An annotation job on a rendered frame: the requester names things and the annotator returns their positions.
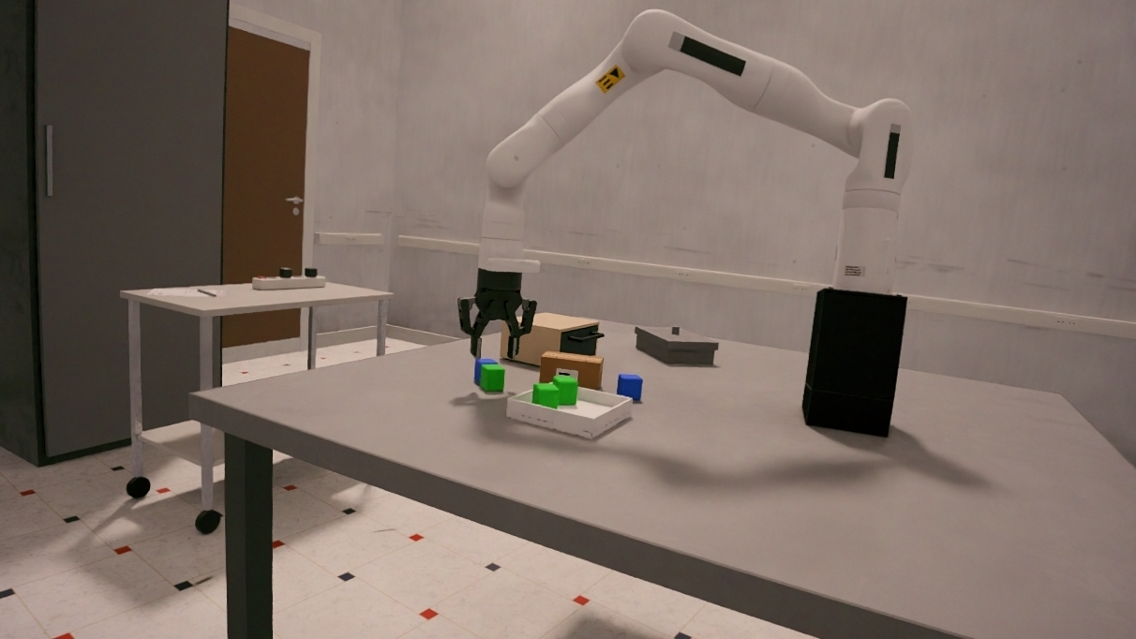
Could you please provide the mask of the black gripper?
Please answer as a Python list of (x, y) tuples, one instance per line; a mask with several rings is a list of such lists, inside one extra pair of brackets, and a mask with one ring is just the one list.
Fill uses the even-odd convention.
[[(460, 331), (471, 337), (473, 359), (481, 359), (481, 337), (490, 320), (506, 320), (511, 334), (508, 340), (508, 358), (513, 359), (518, 354), (519, 338), (531, 333), (532, 320), (534, 320), (537, 307), (536, 301), (523, 299), (520, 294), (521, 280), (523, 273), (488, 272), (478, 268), (476, 293), (470, 299), (463, 299), (463, 297), (457, 299)], [(479, 312), (471, 326), (473, 302), (476, 304)], [(515, 312), (520, 305), (523, 305), (524, 312), (519, 327)]]

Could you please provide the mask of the green block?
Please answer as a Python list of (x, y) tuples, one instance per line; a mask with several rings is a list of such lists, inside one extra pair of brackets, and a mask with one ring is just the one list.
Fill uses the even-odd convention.
[(558, 389), (561, 389), (561, 395), (559, 395), (559, 405), (575, 405), (578, 382), (573, 377), (554, 376), (553, 383)]
[(479, 385), (491, 391), (503, 391), (506, 370), (498, 364), (482, 364)]
[(548, 408), (558, 409), (559, 395), (561, 395), (561, 389), (558, 389), (554, 383), (532, 384), (532, 404), (545, 405)]

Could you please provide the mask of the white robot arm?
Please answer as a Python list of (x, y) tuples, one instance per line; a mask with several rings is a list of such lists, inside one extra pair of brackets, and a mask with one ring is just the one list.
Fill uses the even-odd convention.
[(609, 103), (665, 69), (699, 78), (745, 111), (855, 157), (857, 168), (845, 179), (832, 288), (891, 294), (900, 198), (914, 139), (907, 103), (886, 98), (859, 109), (832, 100), (795, 67), (710, 36), (660, 9), (638, 14), (596, 69), (488, 153), (478, 268), (540, 273), (538, 260), (523, 260), (527, 177)]

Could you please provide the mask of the small blue block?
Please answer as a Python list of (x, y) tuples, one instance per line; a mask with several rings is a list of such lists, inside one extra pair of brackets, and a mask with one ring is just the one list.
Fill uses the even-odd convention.
[(638, 375), (620, 374), (618, 377), (617, 395), (641, 399), (643, 379)]
[(475, 360), (475, 366), (473, 367), (473, 379), (479, 382), (481, 379), (481, 365), (482, 364), (498, 364), (498, 362), (492, 359), (479, 359)]

